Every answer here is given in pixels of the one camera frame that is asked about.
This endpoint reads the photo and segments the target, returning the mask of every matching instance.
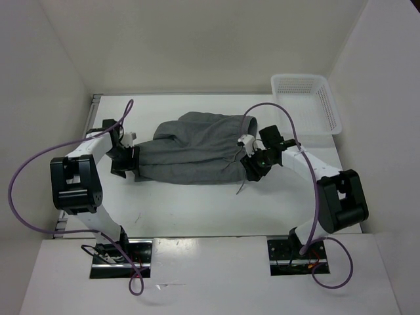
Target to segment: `white wall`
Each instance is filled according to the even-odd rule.
[[[41,0],[95,93],[270,92],[327,75],[366,0]]]
[[[329,83],[344,167],[362,178],[377,243],[403,314],[418,314],[420,14],[409,0],[369,0]]]
[[[1,2],[0,45],[0,305],[2,314],[17,314],[43,236],[13,217],[7,186],[28,156],[81,136],[89,95],[37,1]],[[64,152],[40,158],[16,183],[17,208],[40,227],[52,228],[58,215],[49,160]]]

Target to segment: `black mounting bracket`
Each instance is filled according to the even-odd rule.
[[[52,200],[69,215],[90,212],[102,203],[102,186],[93,155],[76,158],[55,157],[50,162]],[[80,181],[70,182],[79,175]]]

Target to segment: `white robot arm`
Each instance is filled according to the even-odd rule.
[[[320,207],[313,240],[368,218],[369,211],[362,184],[355,171],[332,167],[308,153],[303,146],[298,149],[294,139],[284,140],[277,126],[267,127],[259,133],[264,149],[256,146],[255,137],[251,135],[243,135],[238,140],[238,146],[243,146],[246,151],[241,163],[245,167],[248,180],[259,181],[273,165],[278,164],[293,170],[305,180],[312,181],[303,152],[309,159],[315,174]],[[289,241],[294,251],[299,252],[305,245],[312,223],[313,220],[309,220],[290,231]]]
[[[107,155],[112,159],[111,173],[125,178],[125,172],[132,171],[139,176],[139,149],[133,146],[135,133],[122,134],[122,128],[117,127],[95,137],[115,123],[113,119],[104,120],[102,128],[88,131],[86,138],[92,140],[81,143],[65,157],[51,160],[52,199],[57,209],[75,215],[88,229],[105,233],[127,252],[128,237],[124,229],[102,205],[102,187],[96,170],[97,163]],[[103,252],[114,260],[121,256],[107,239],[99,233],[94,235],[97,247]]]

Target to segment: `white plastic basket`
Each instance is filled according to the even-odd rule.
[[[321,75],[276,74],[271,77],[274,101],[290,114],[298,135],[337,135],[341,121],[328,81]],[[291,133],[290,122],[280,110],[279,130]]]

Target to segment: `gray garment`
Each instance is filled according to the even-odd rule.
[[[221,184],[243,180],[242,134],[255,136],[257,120],[242,115],[189,112],[162,123],[140,147],[140,178],[173,184]]]

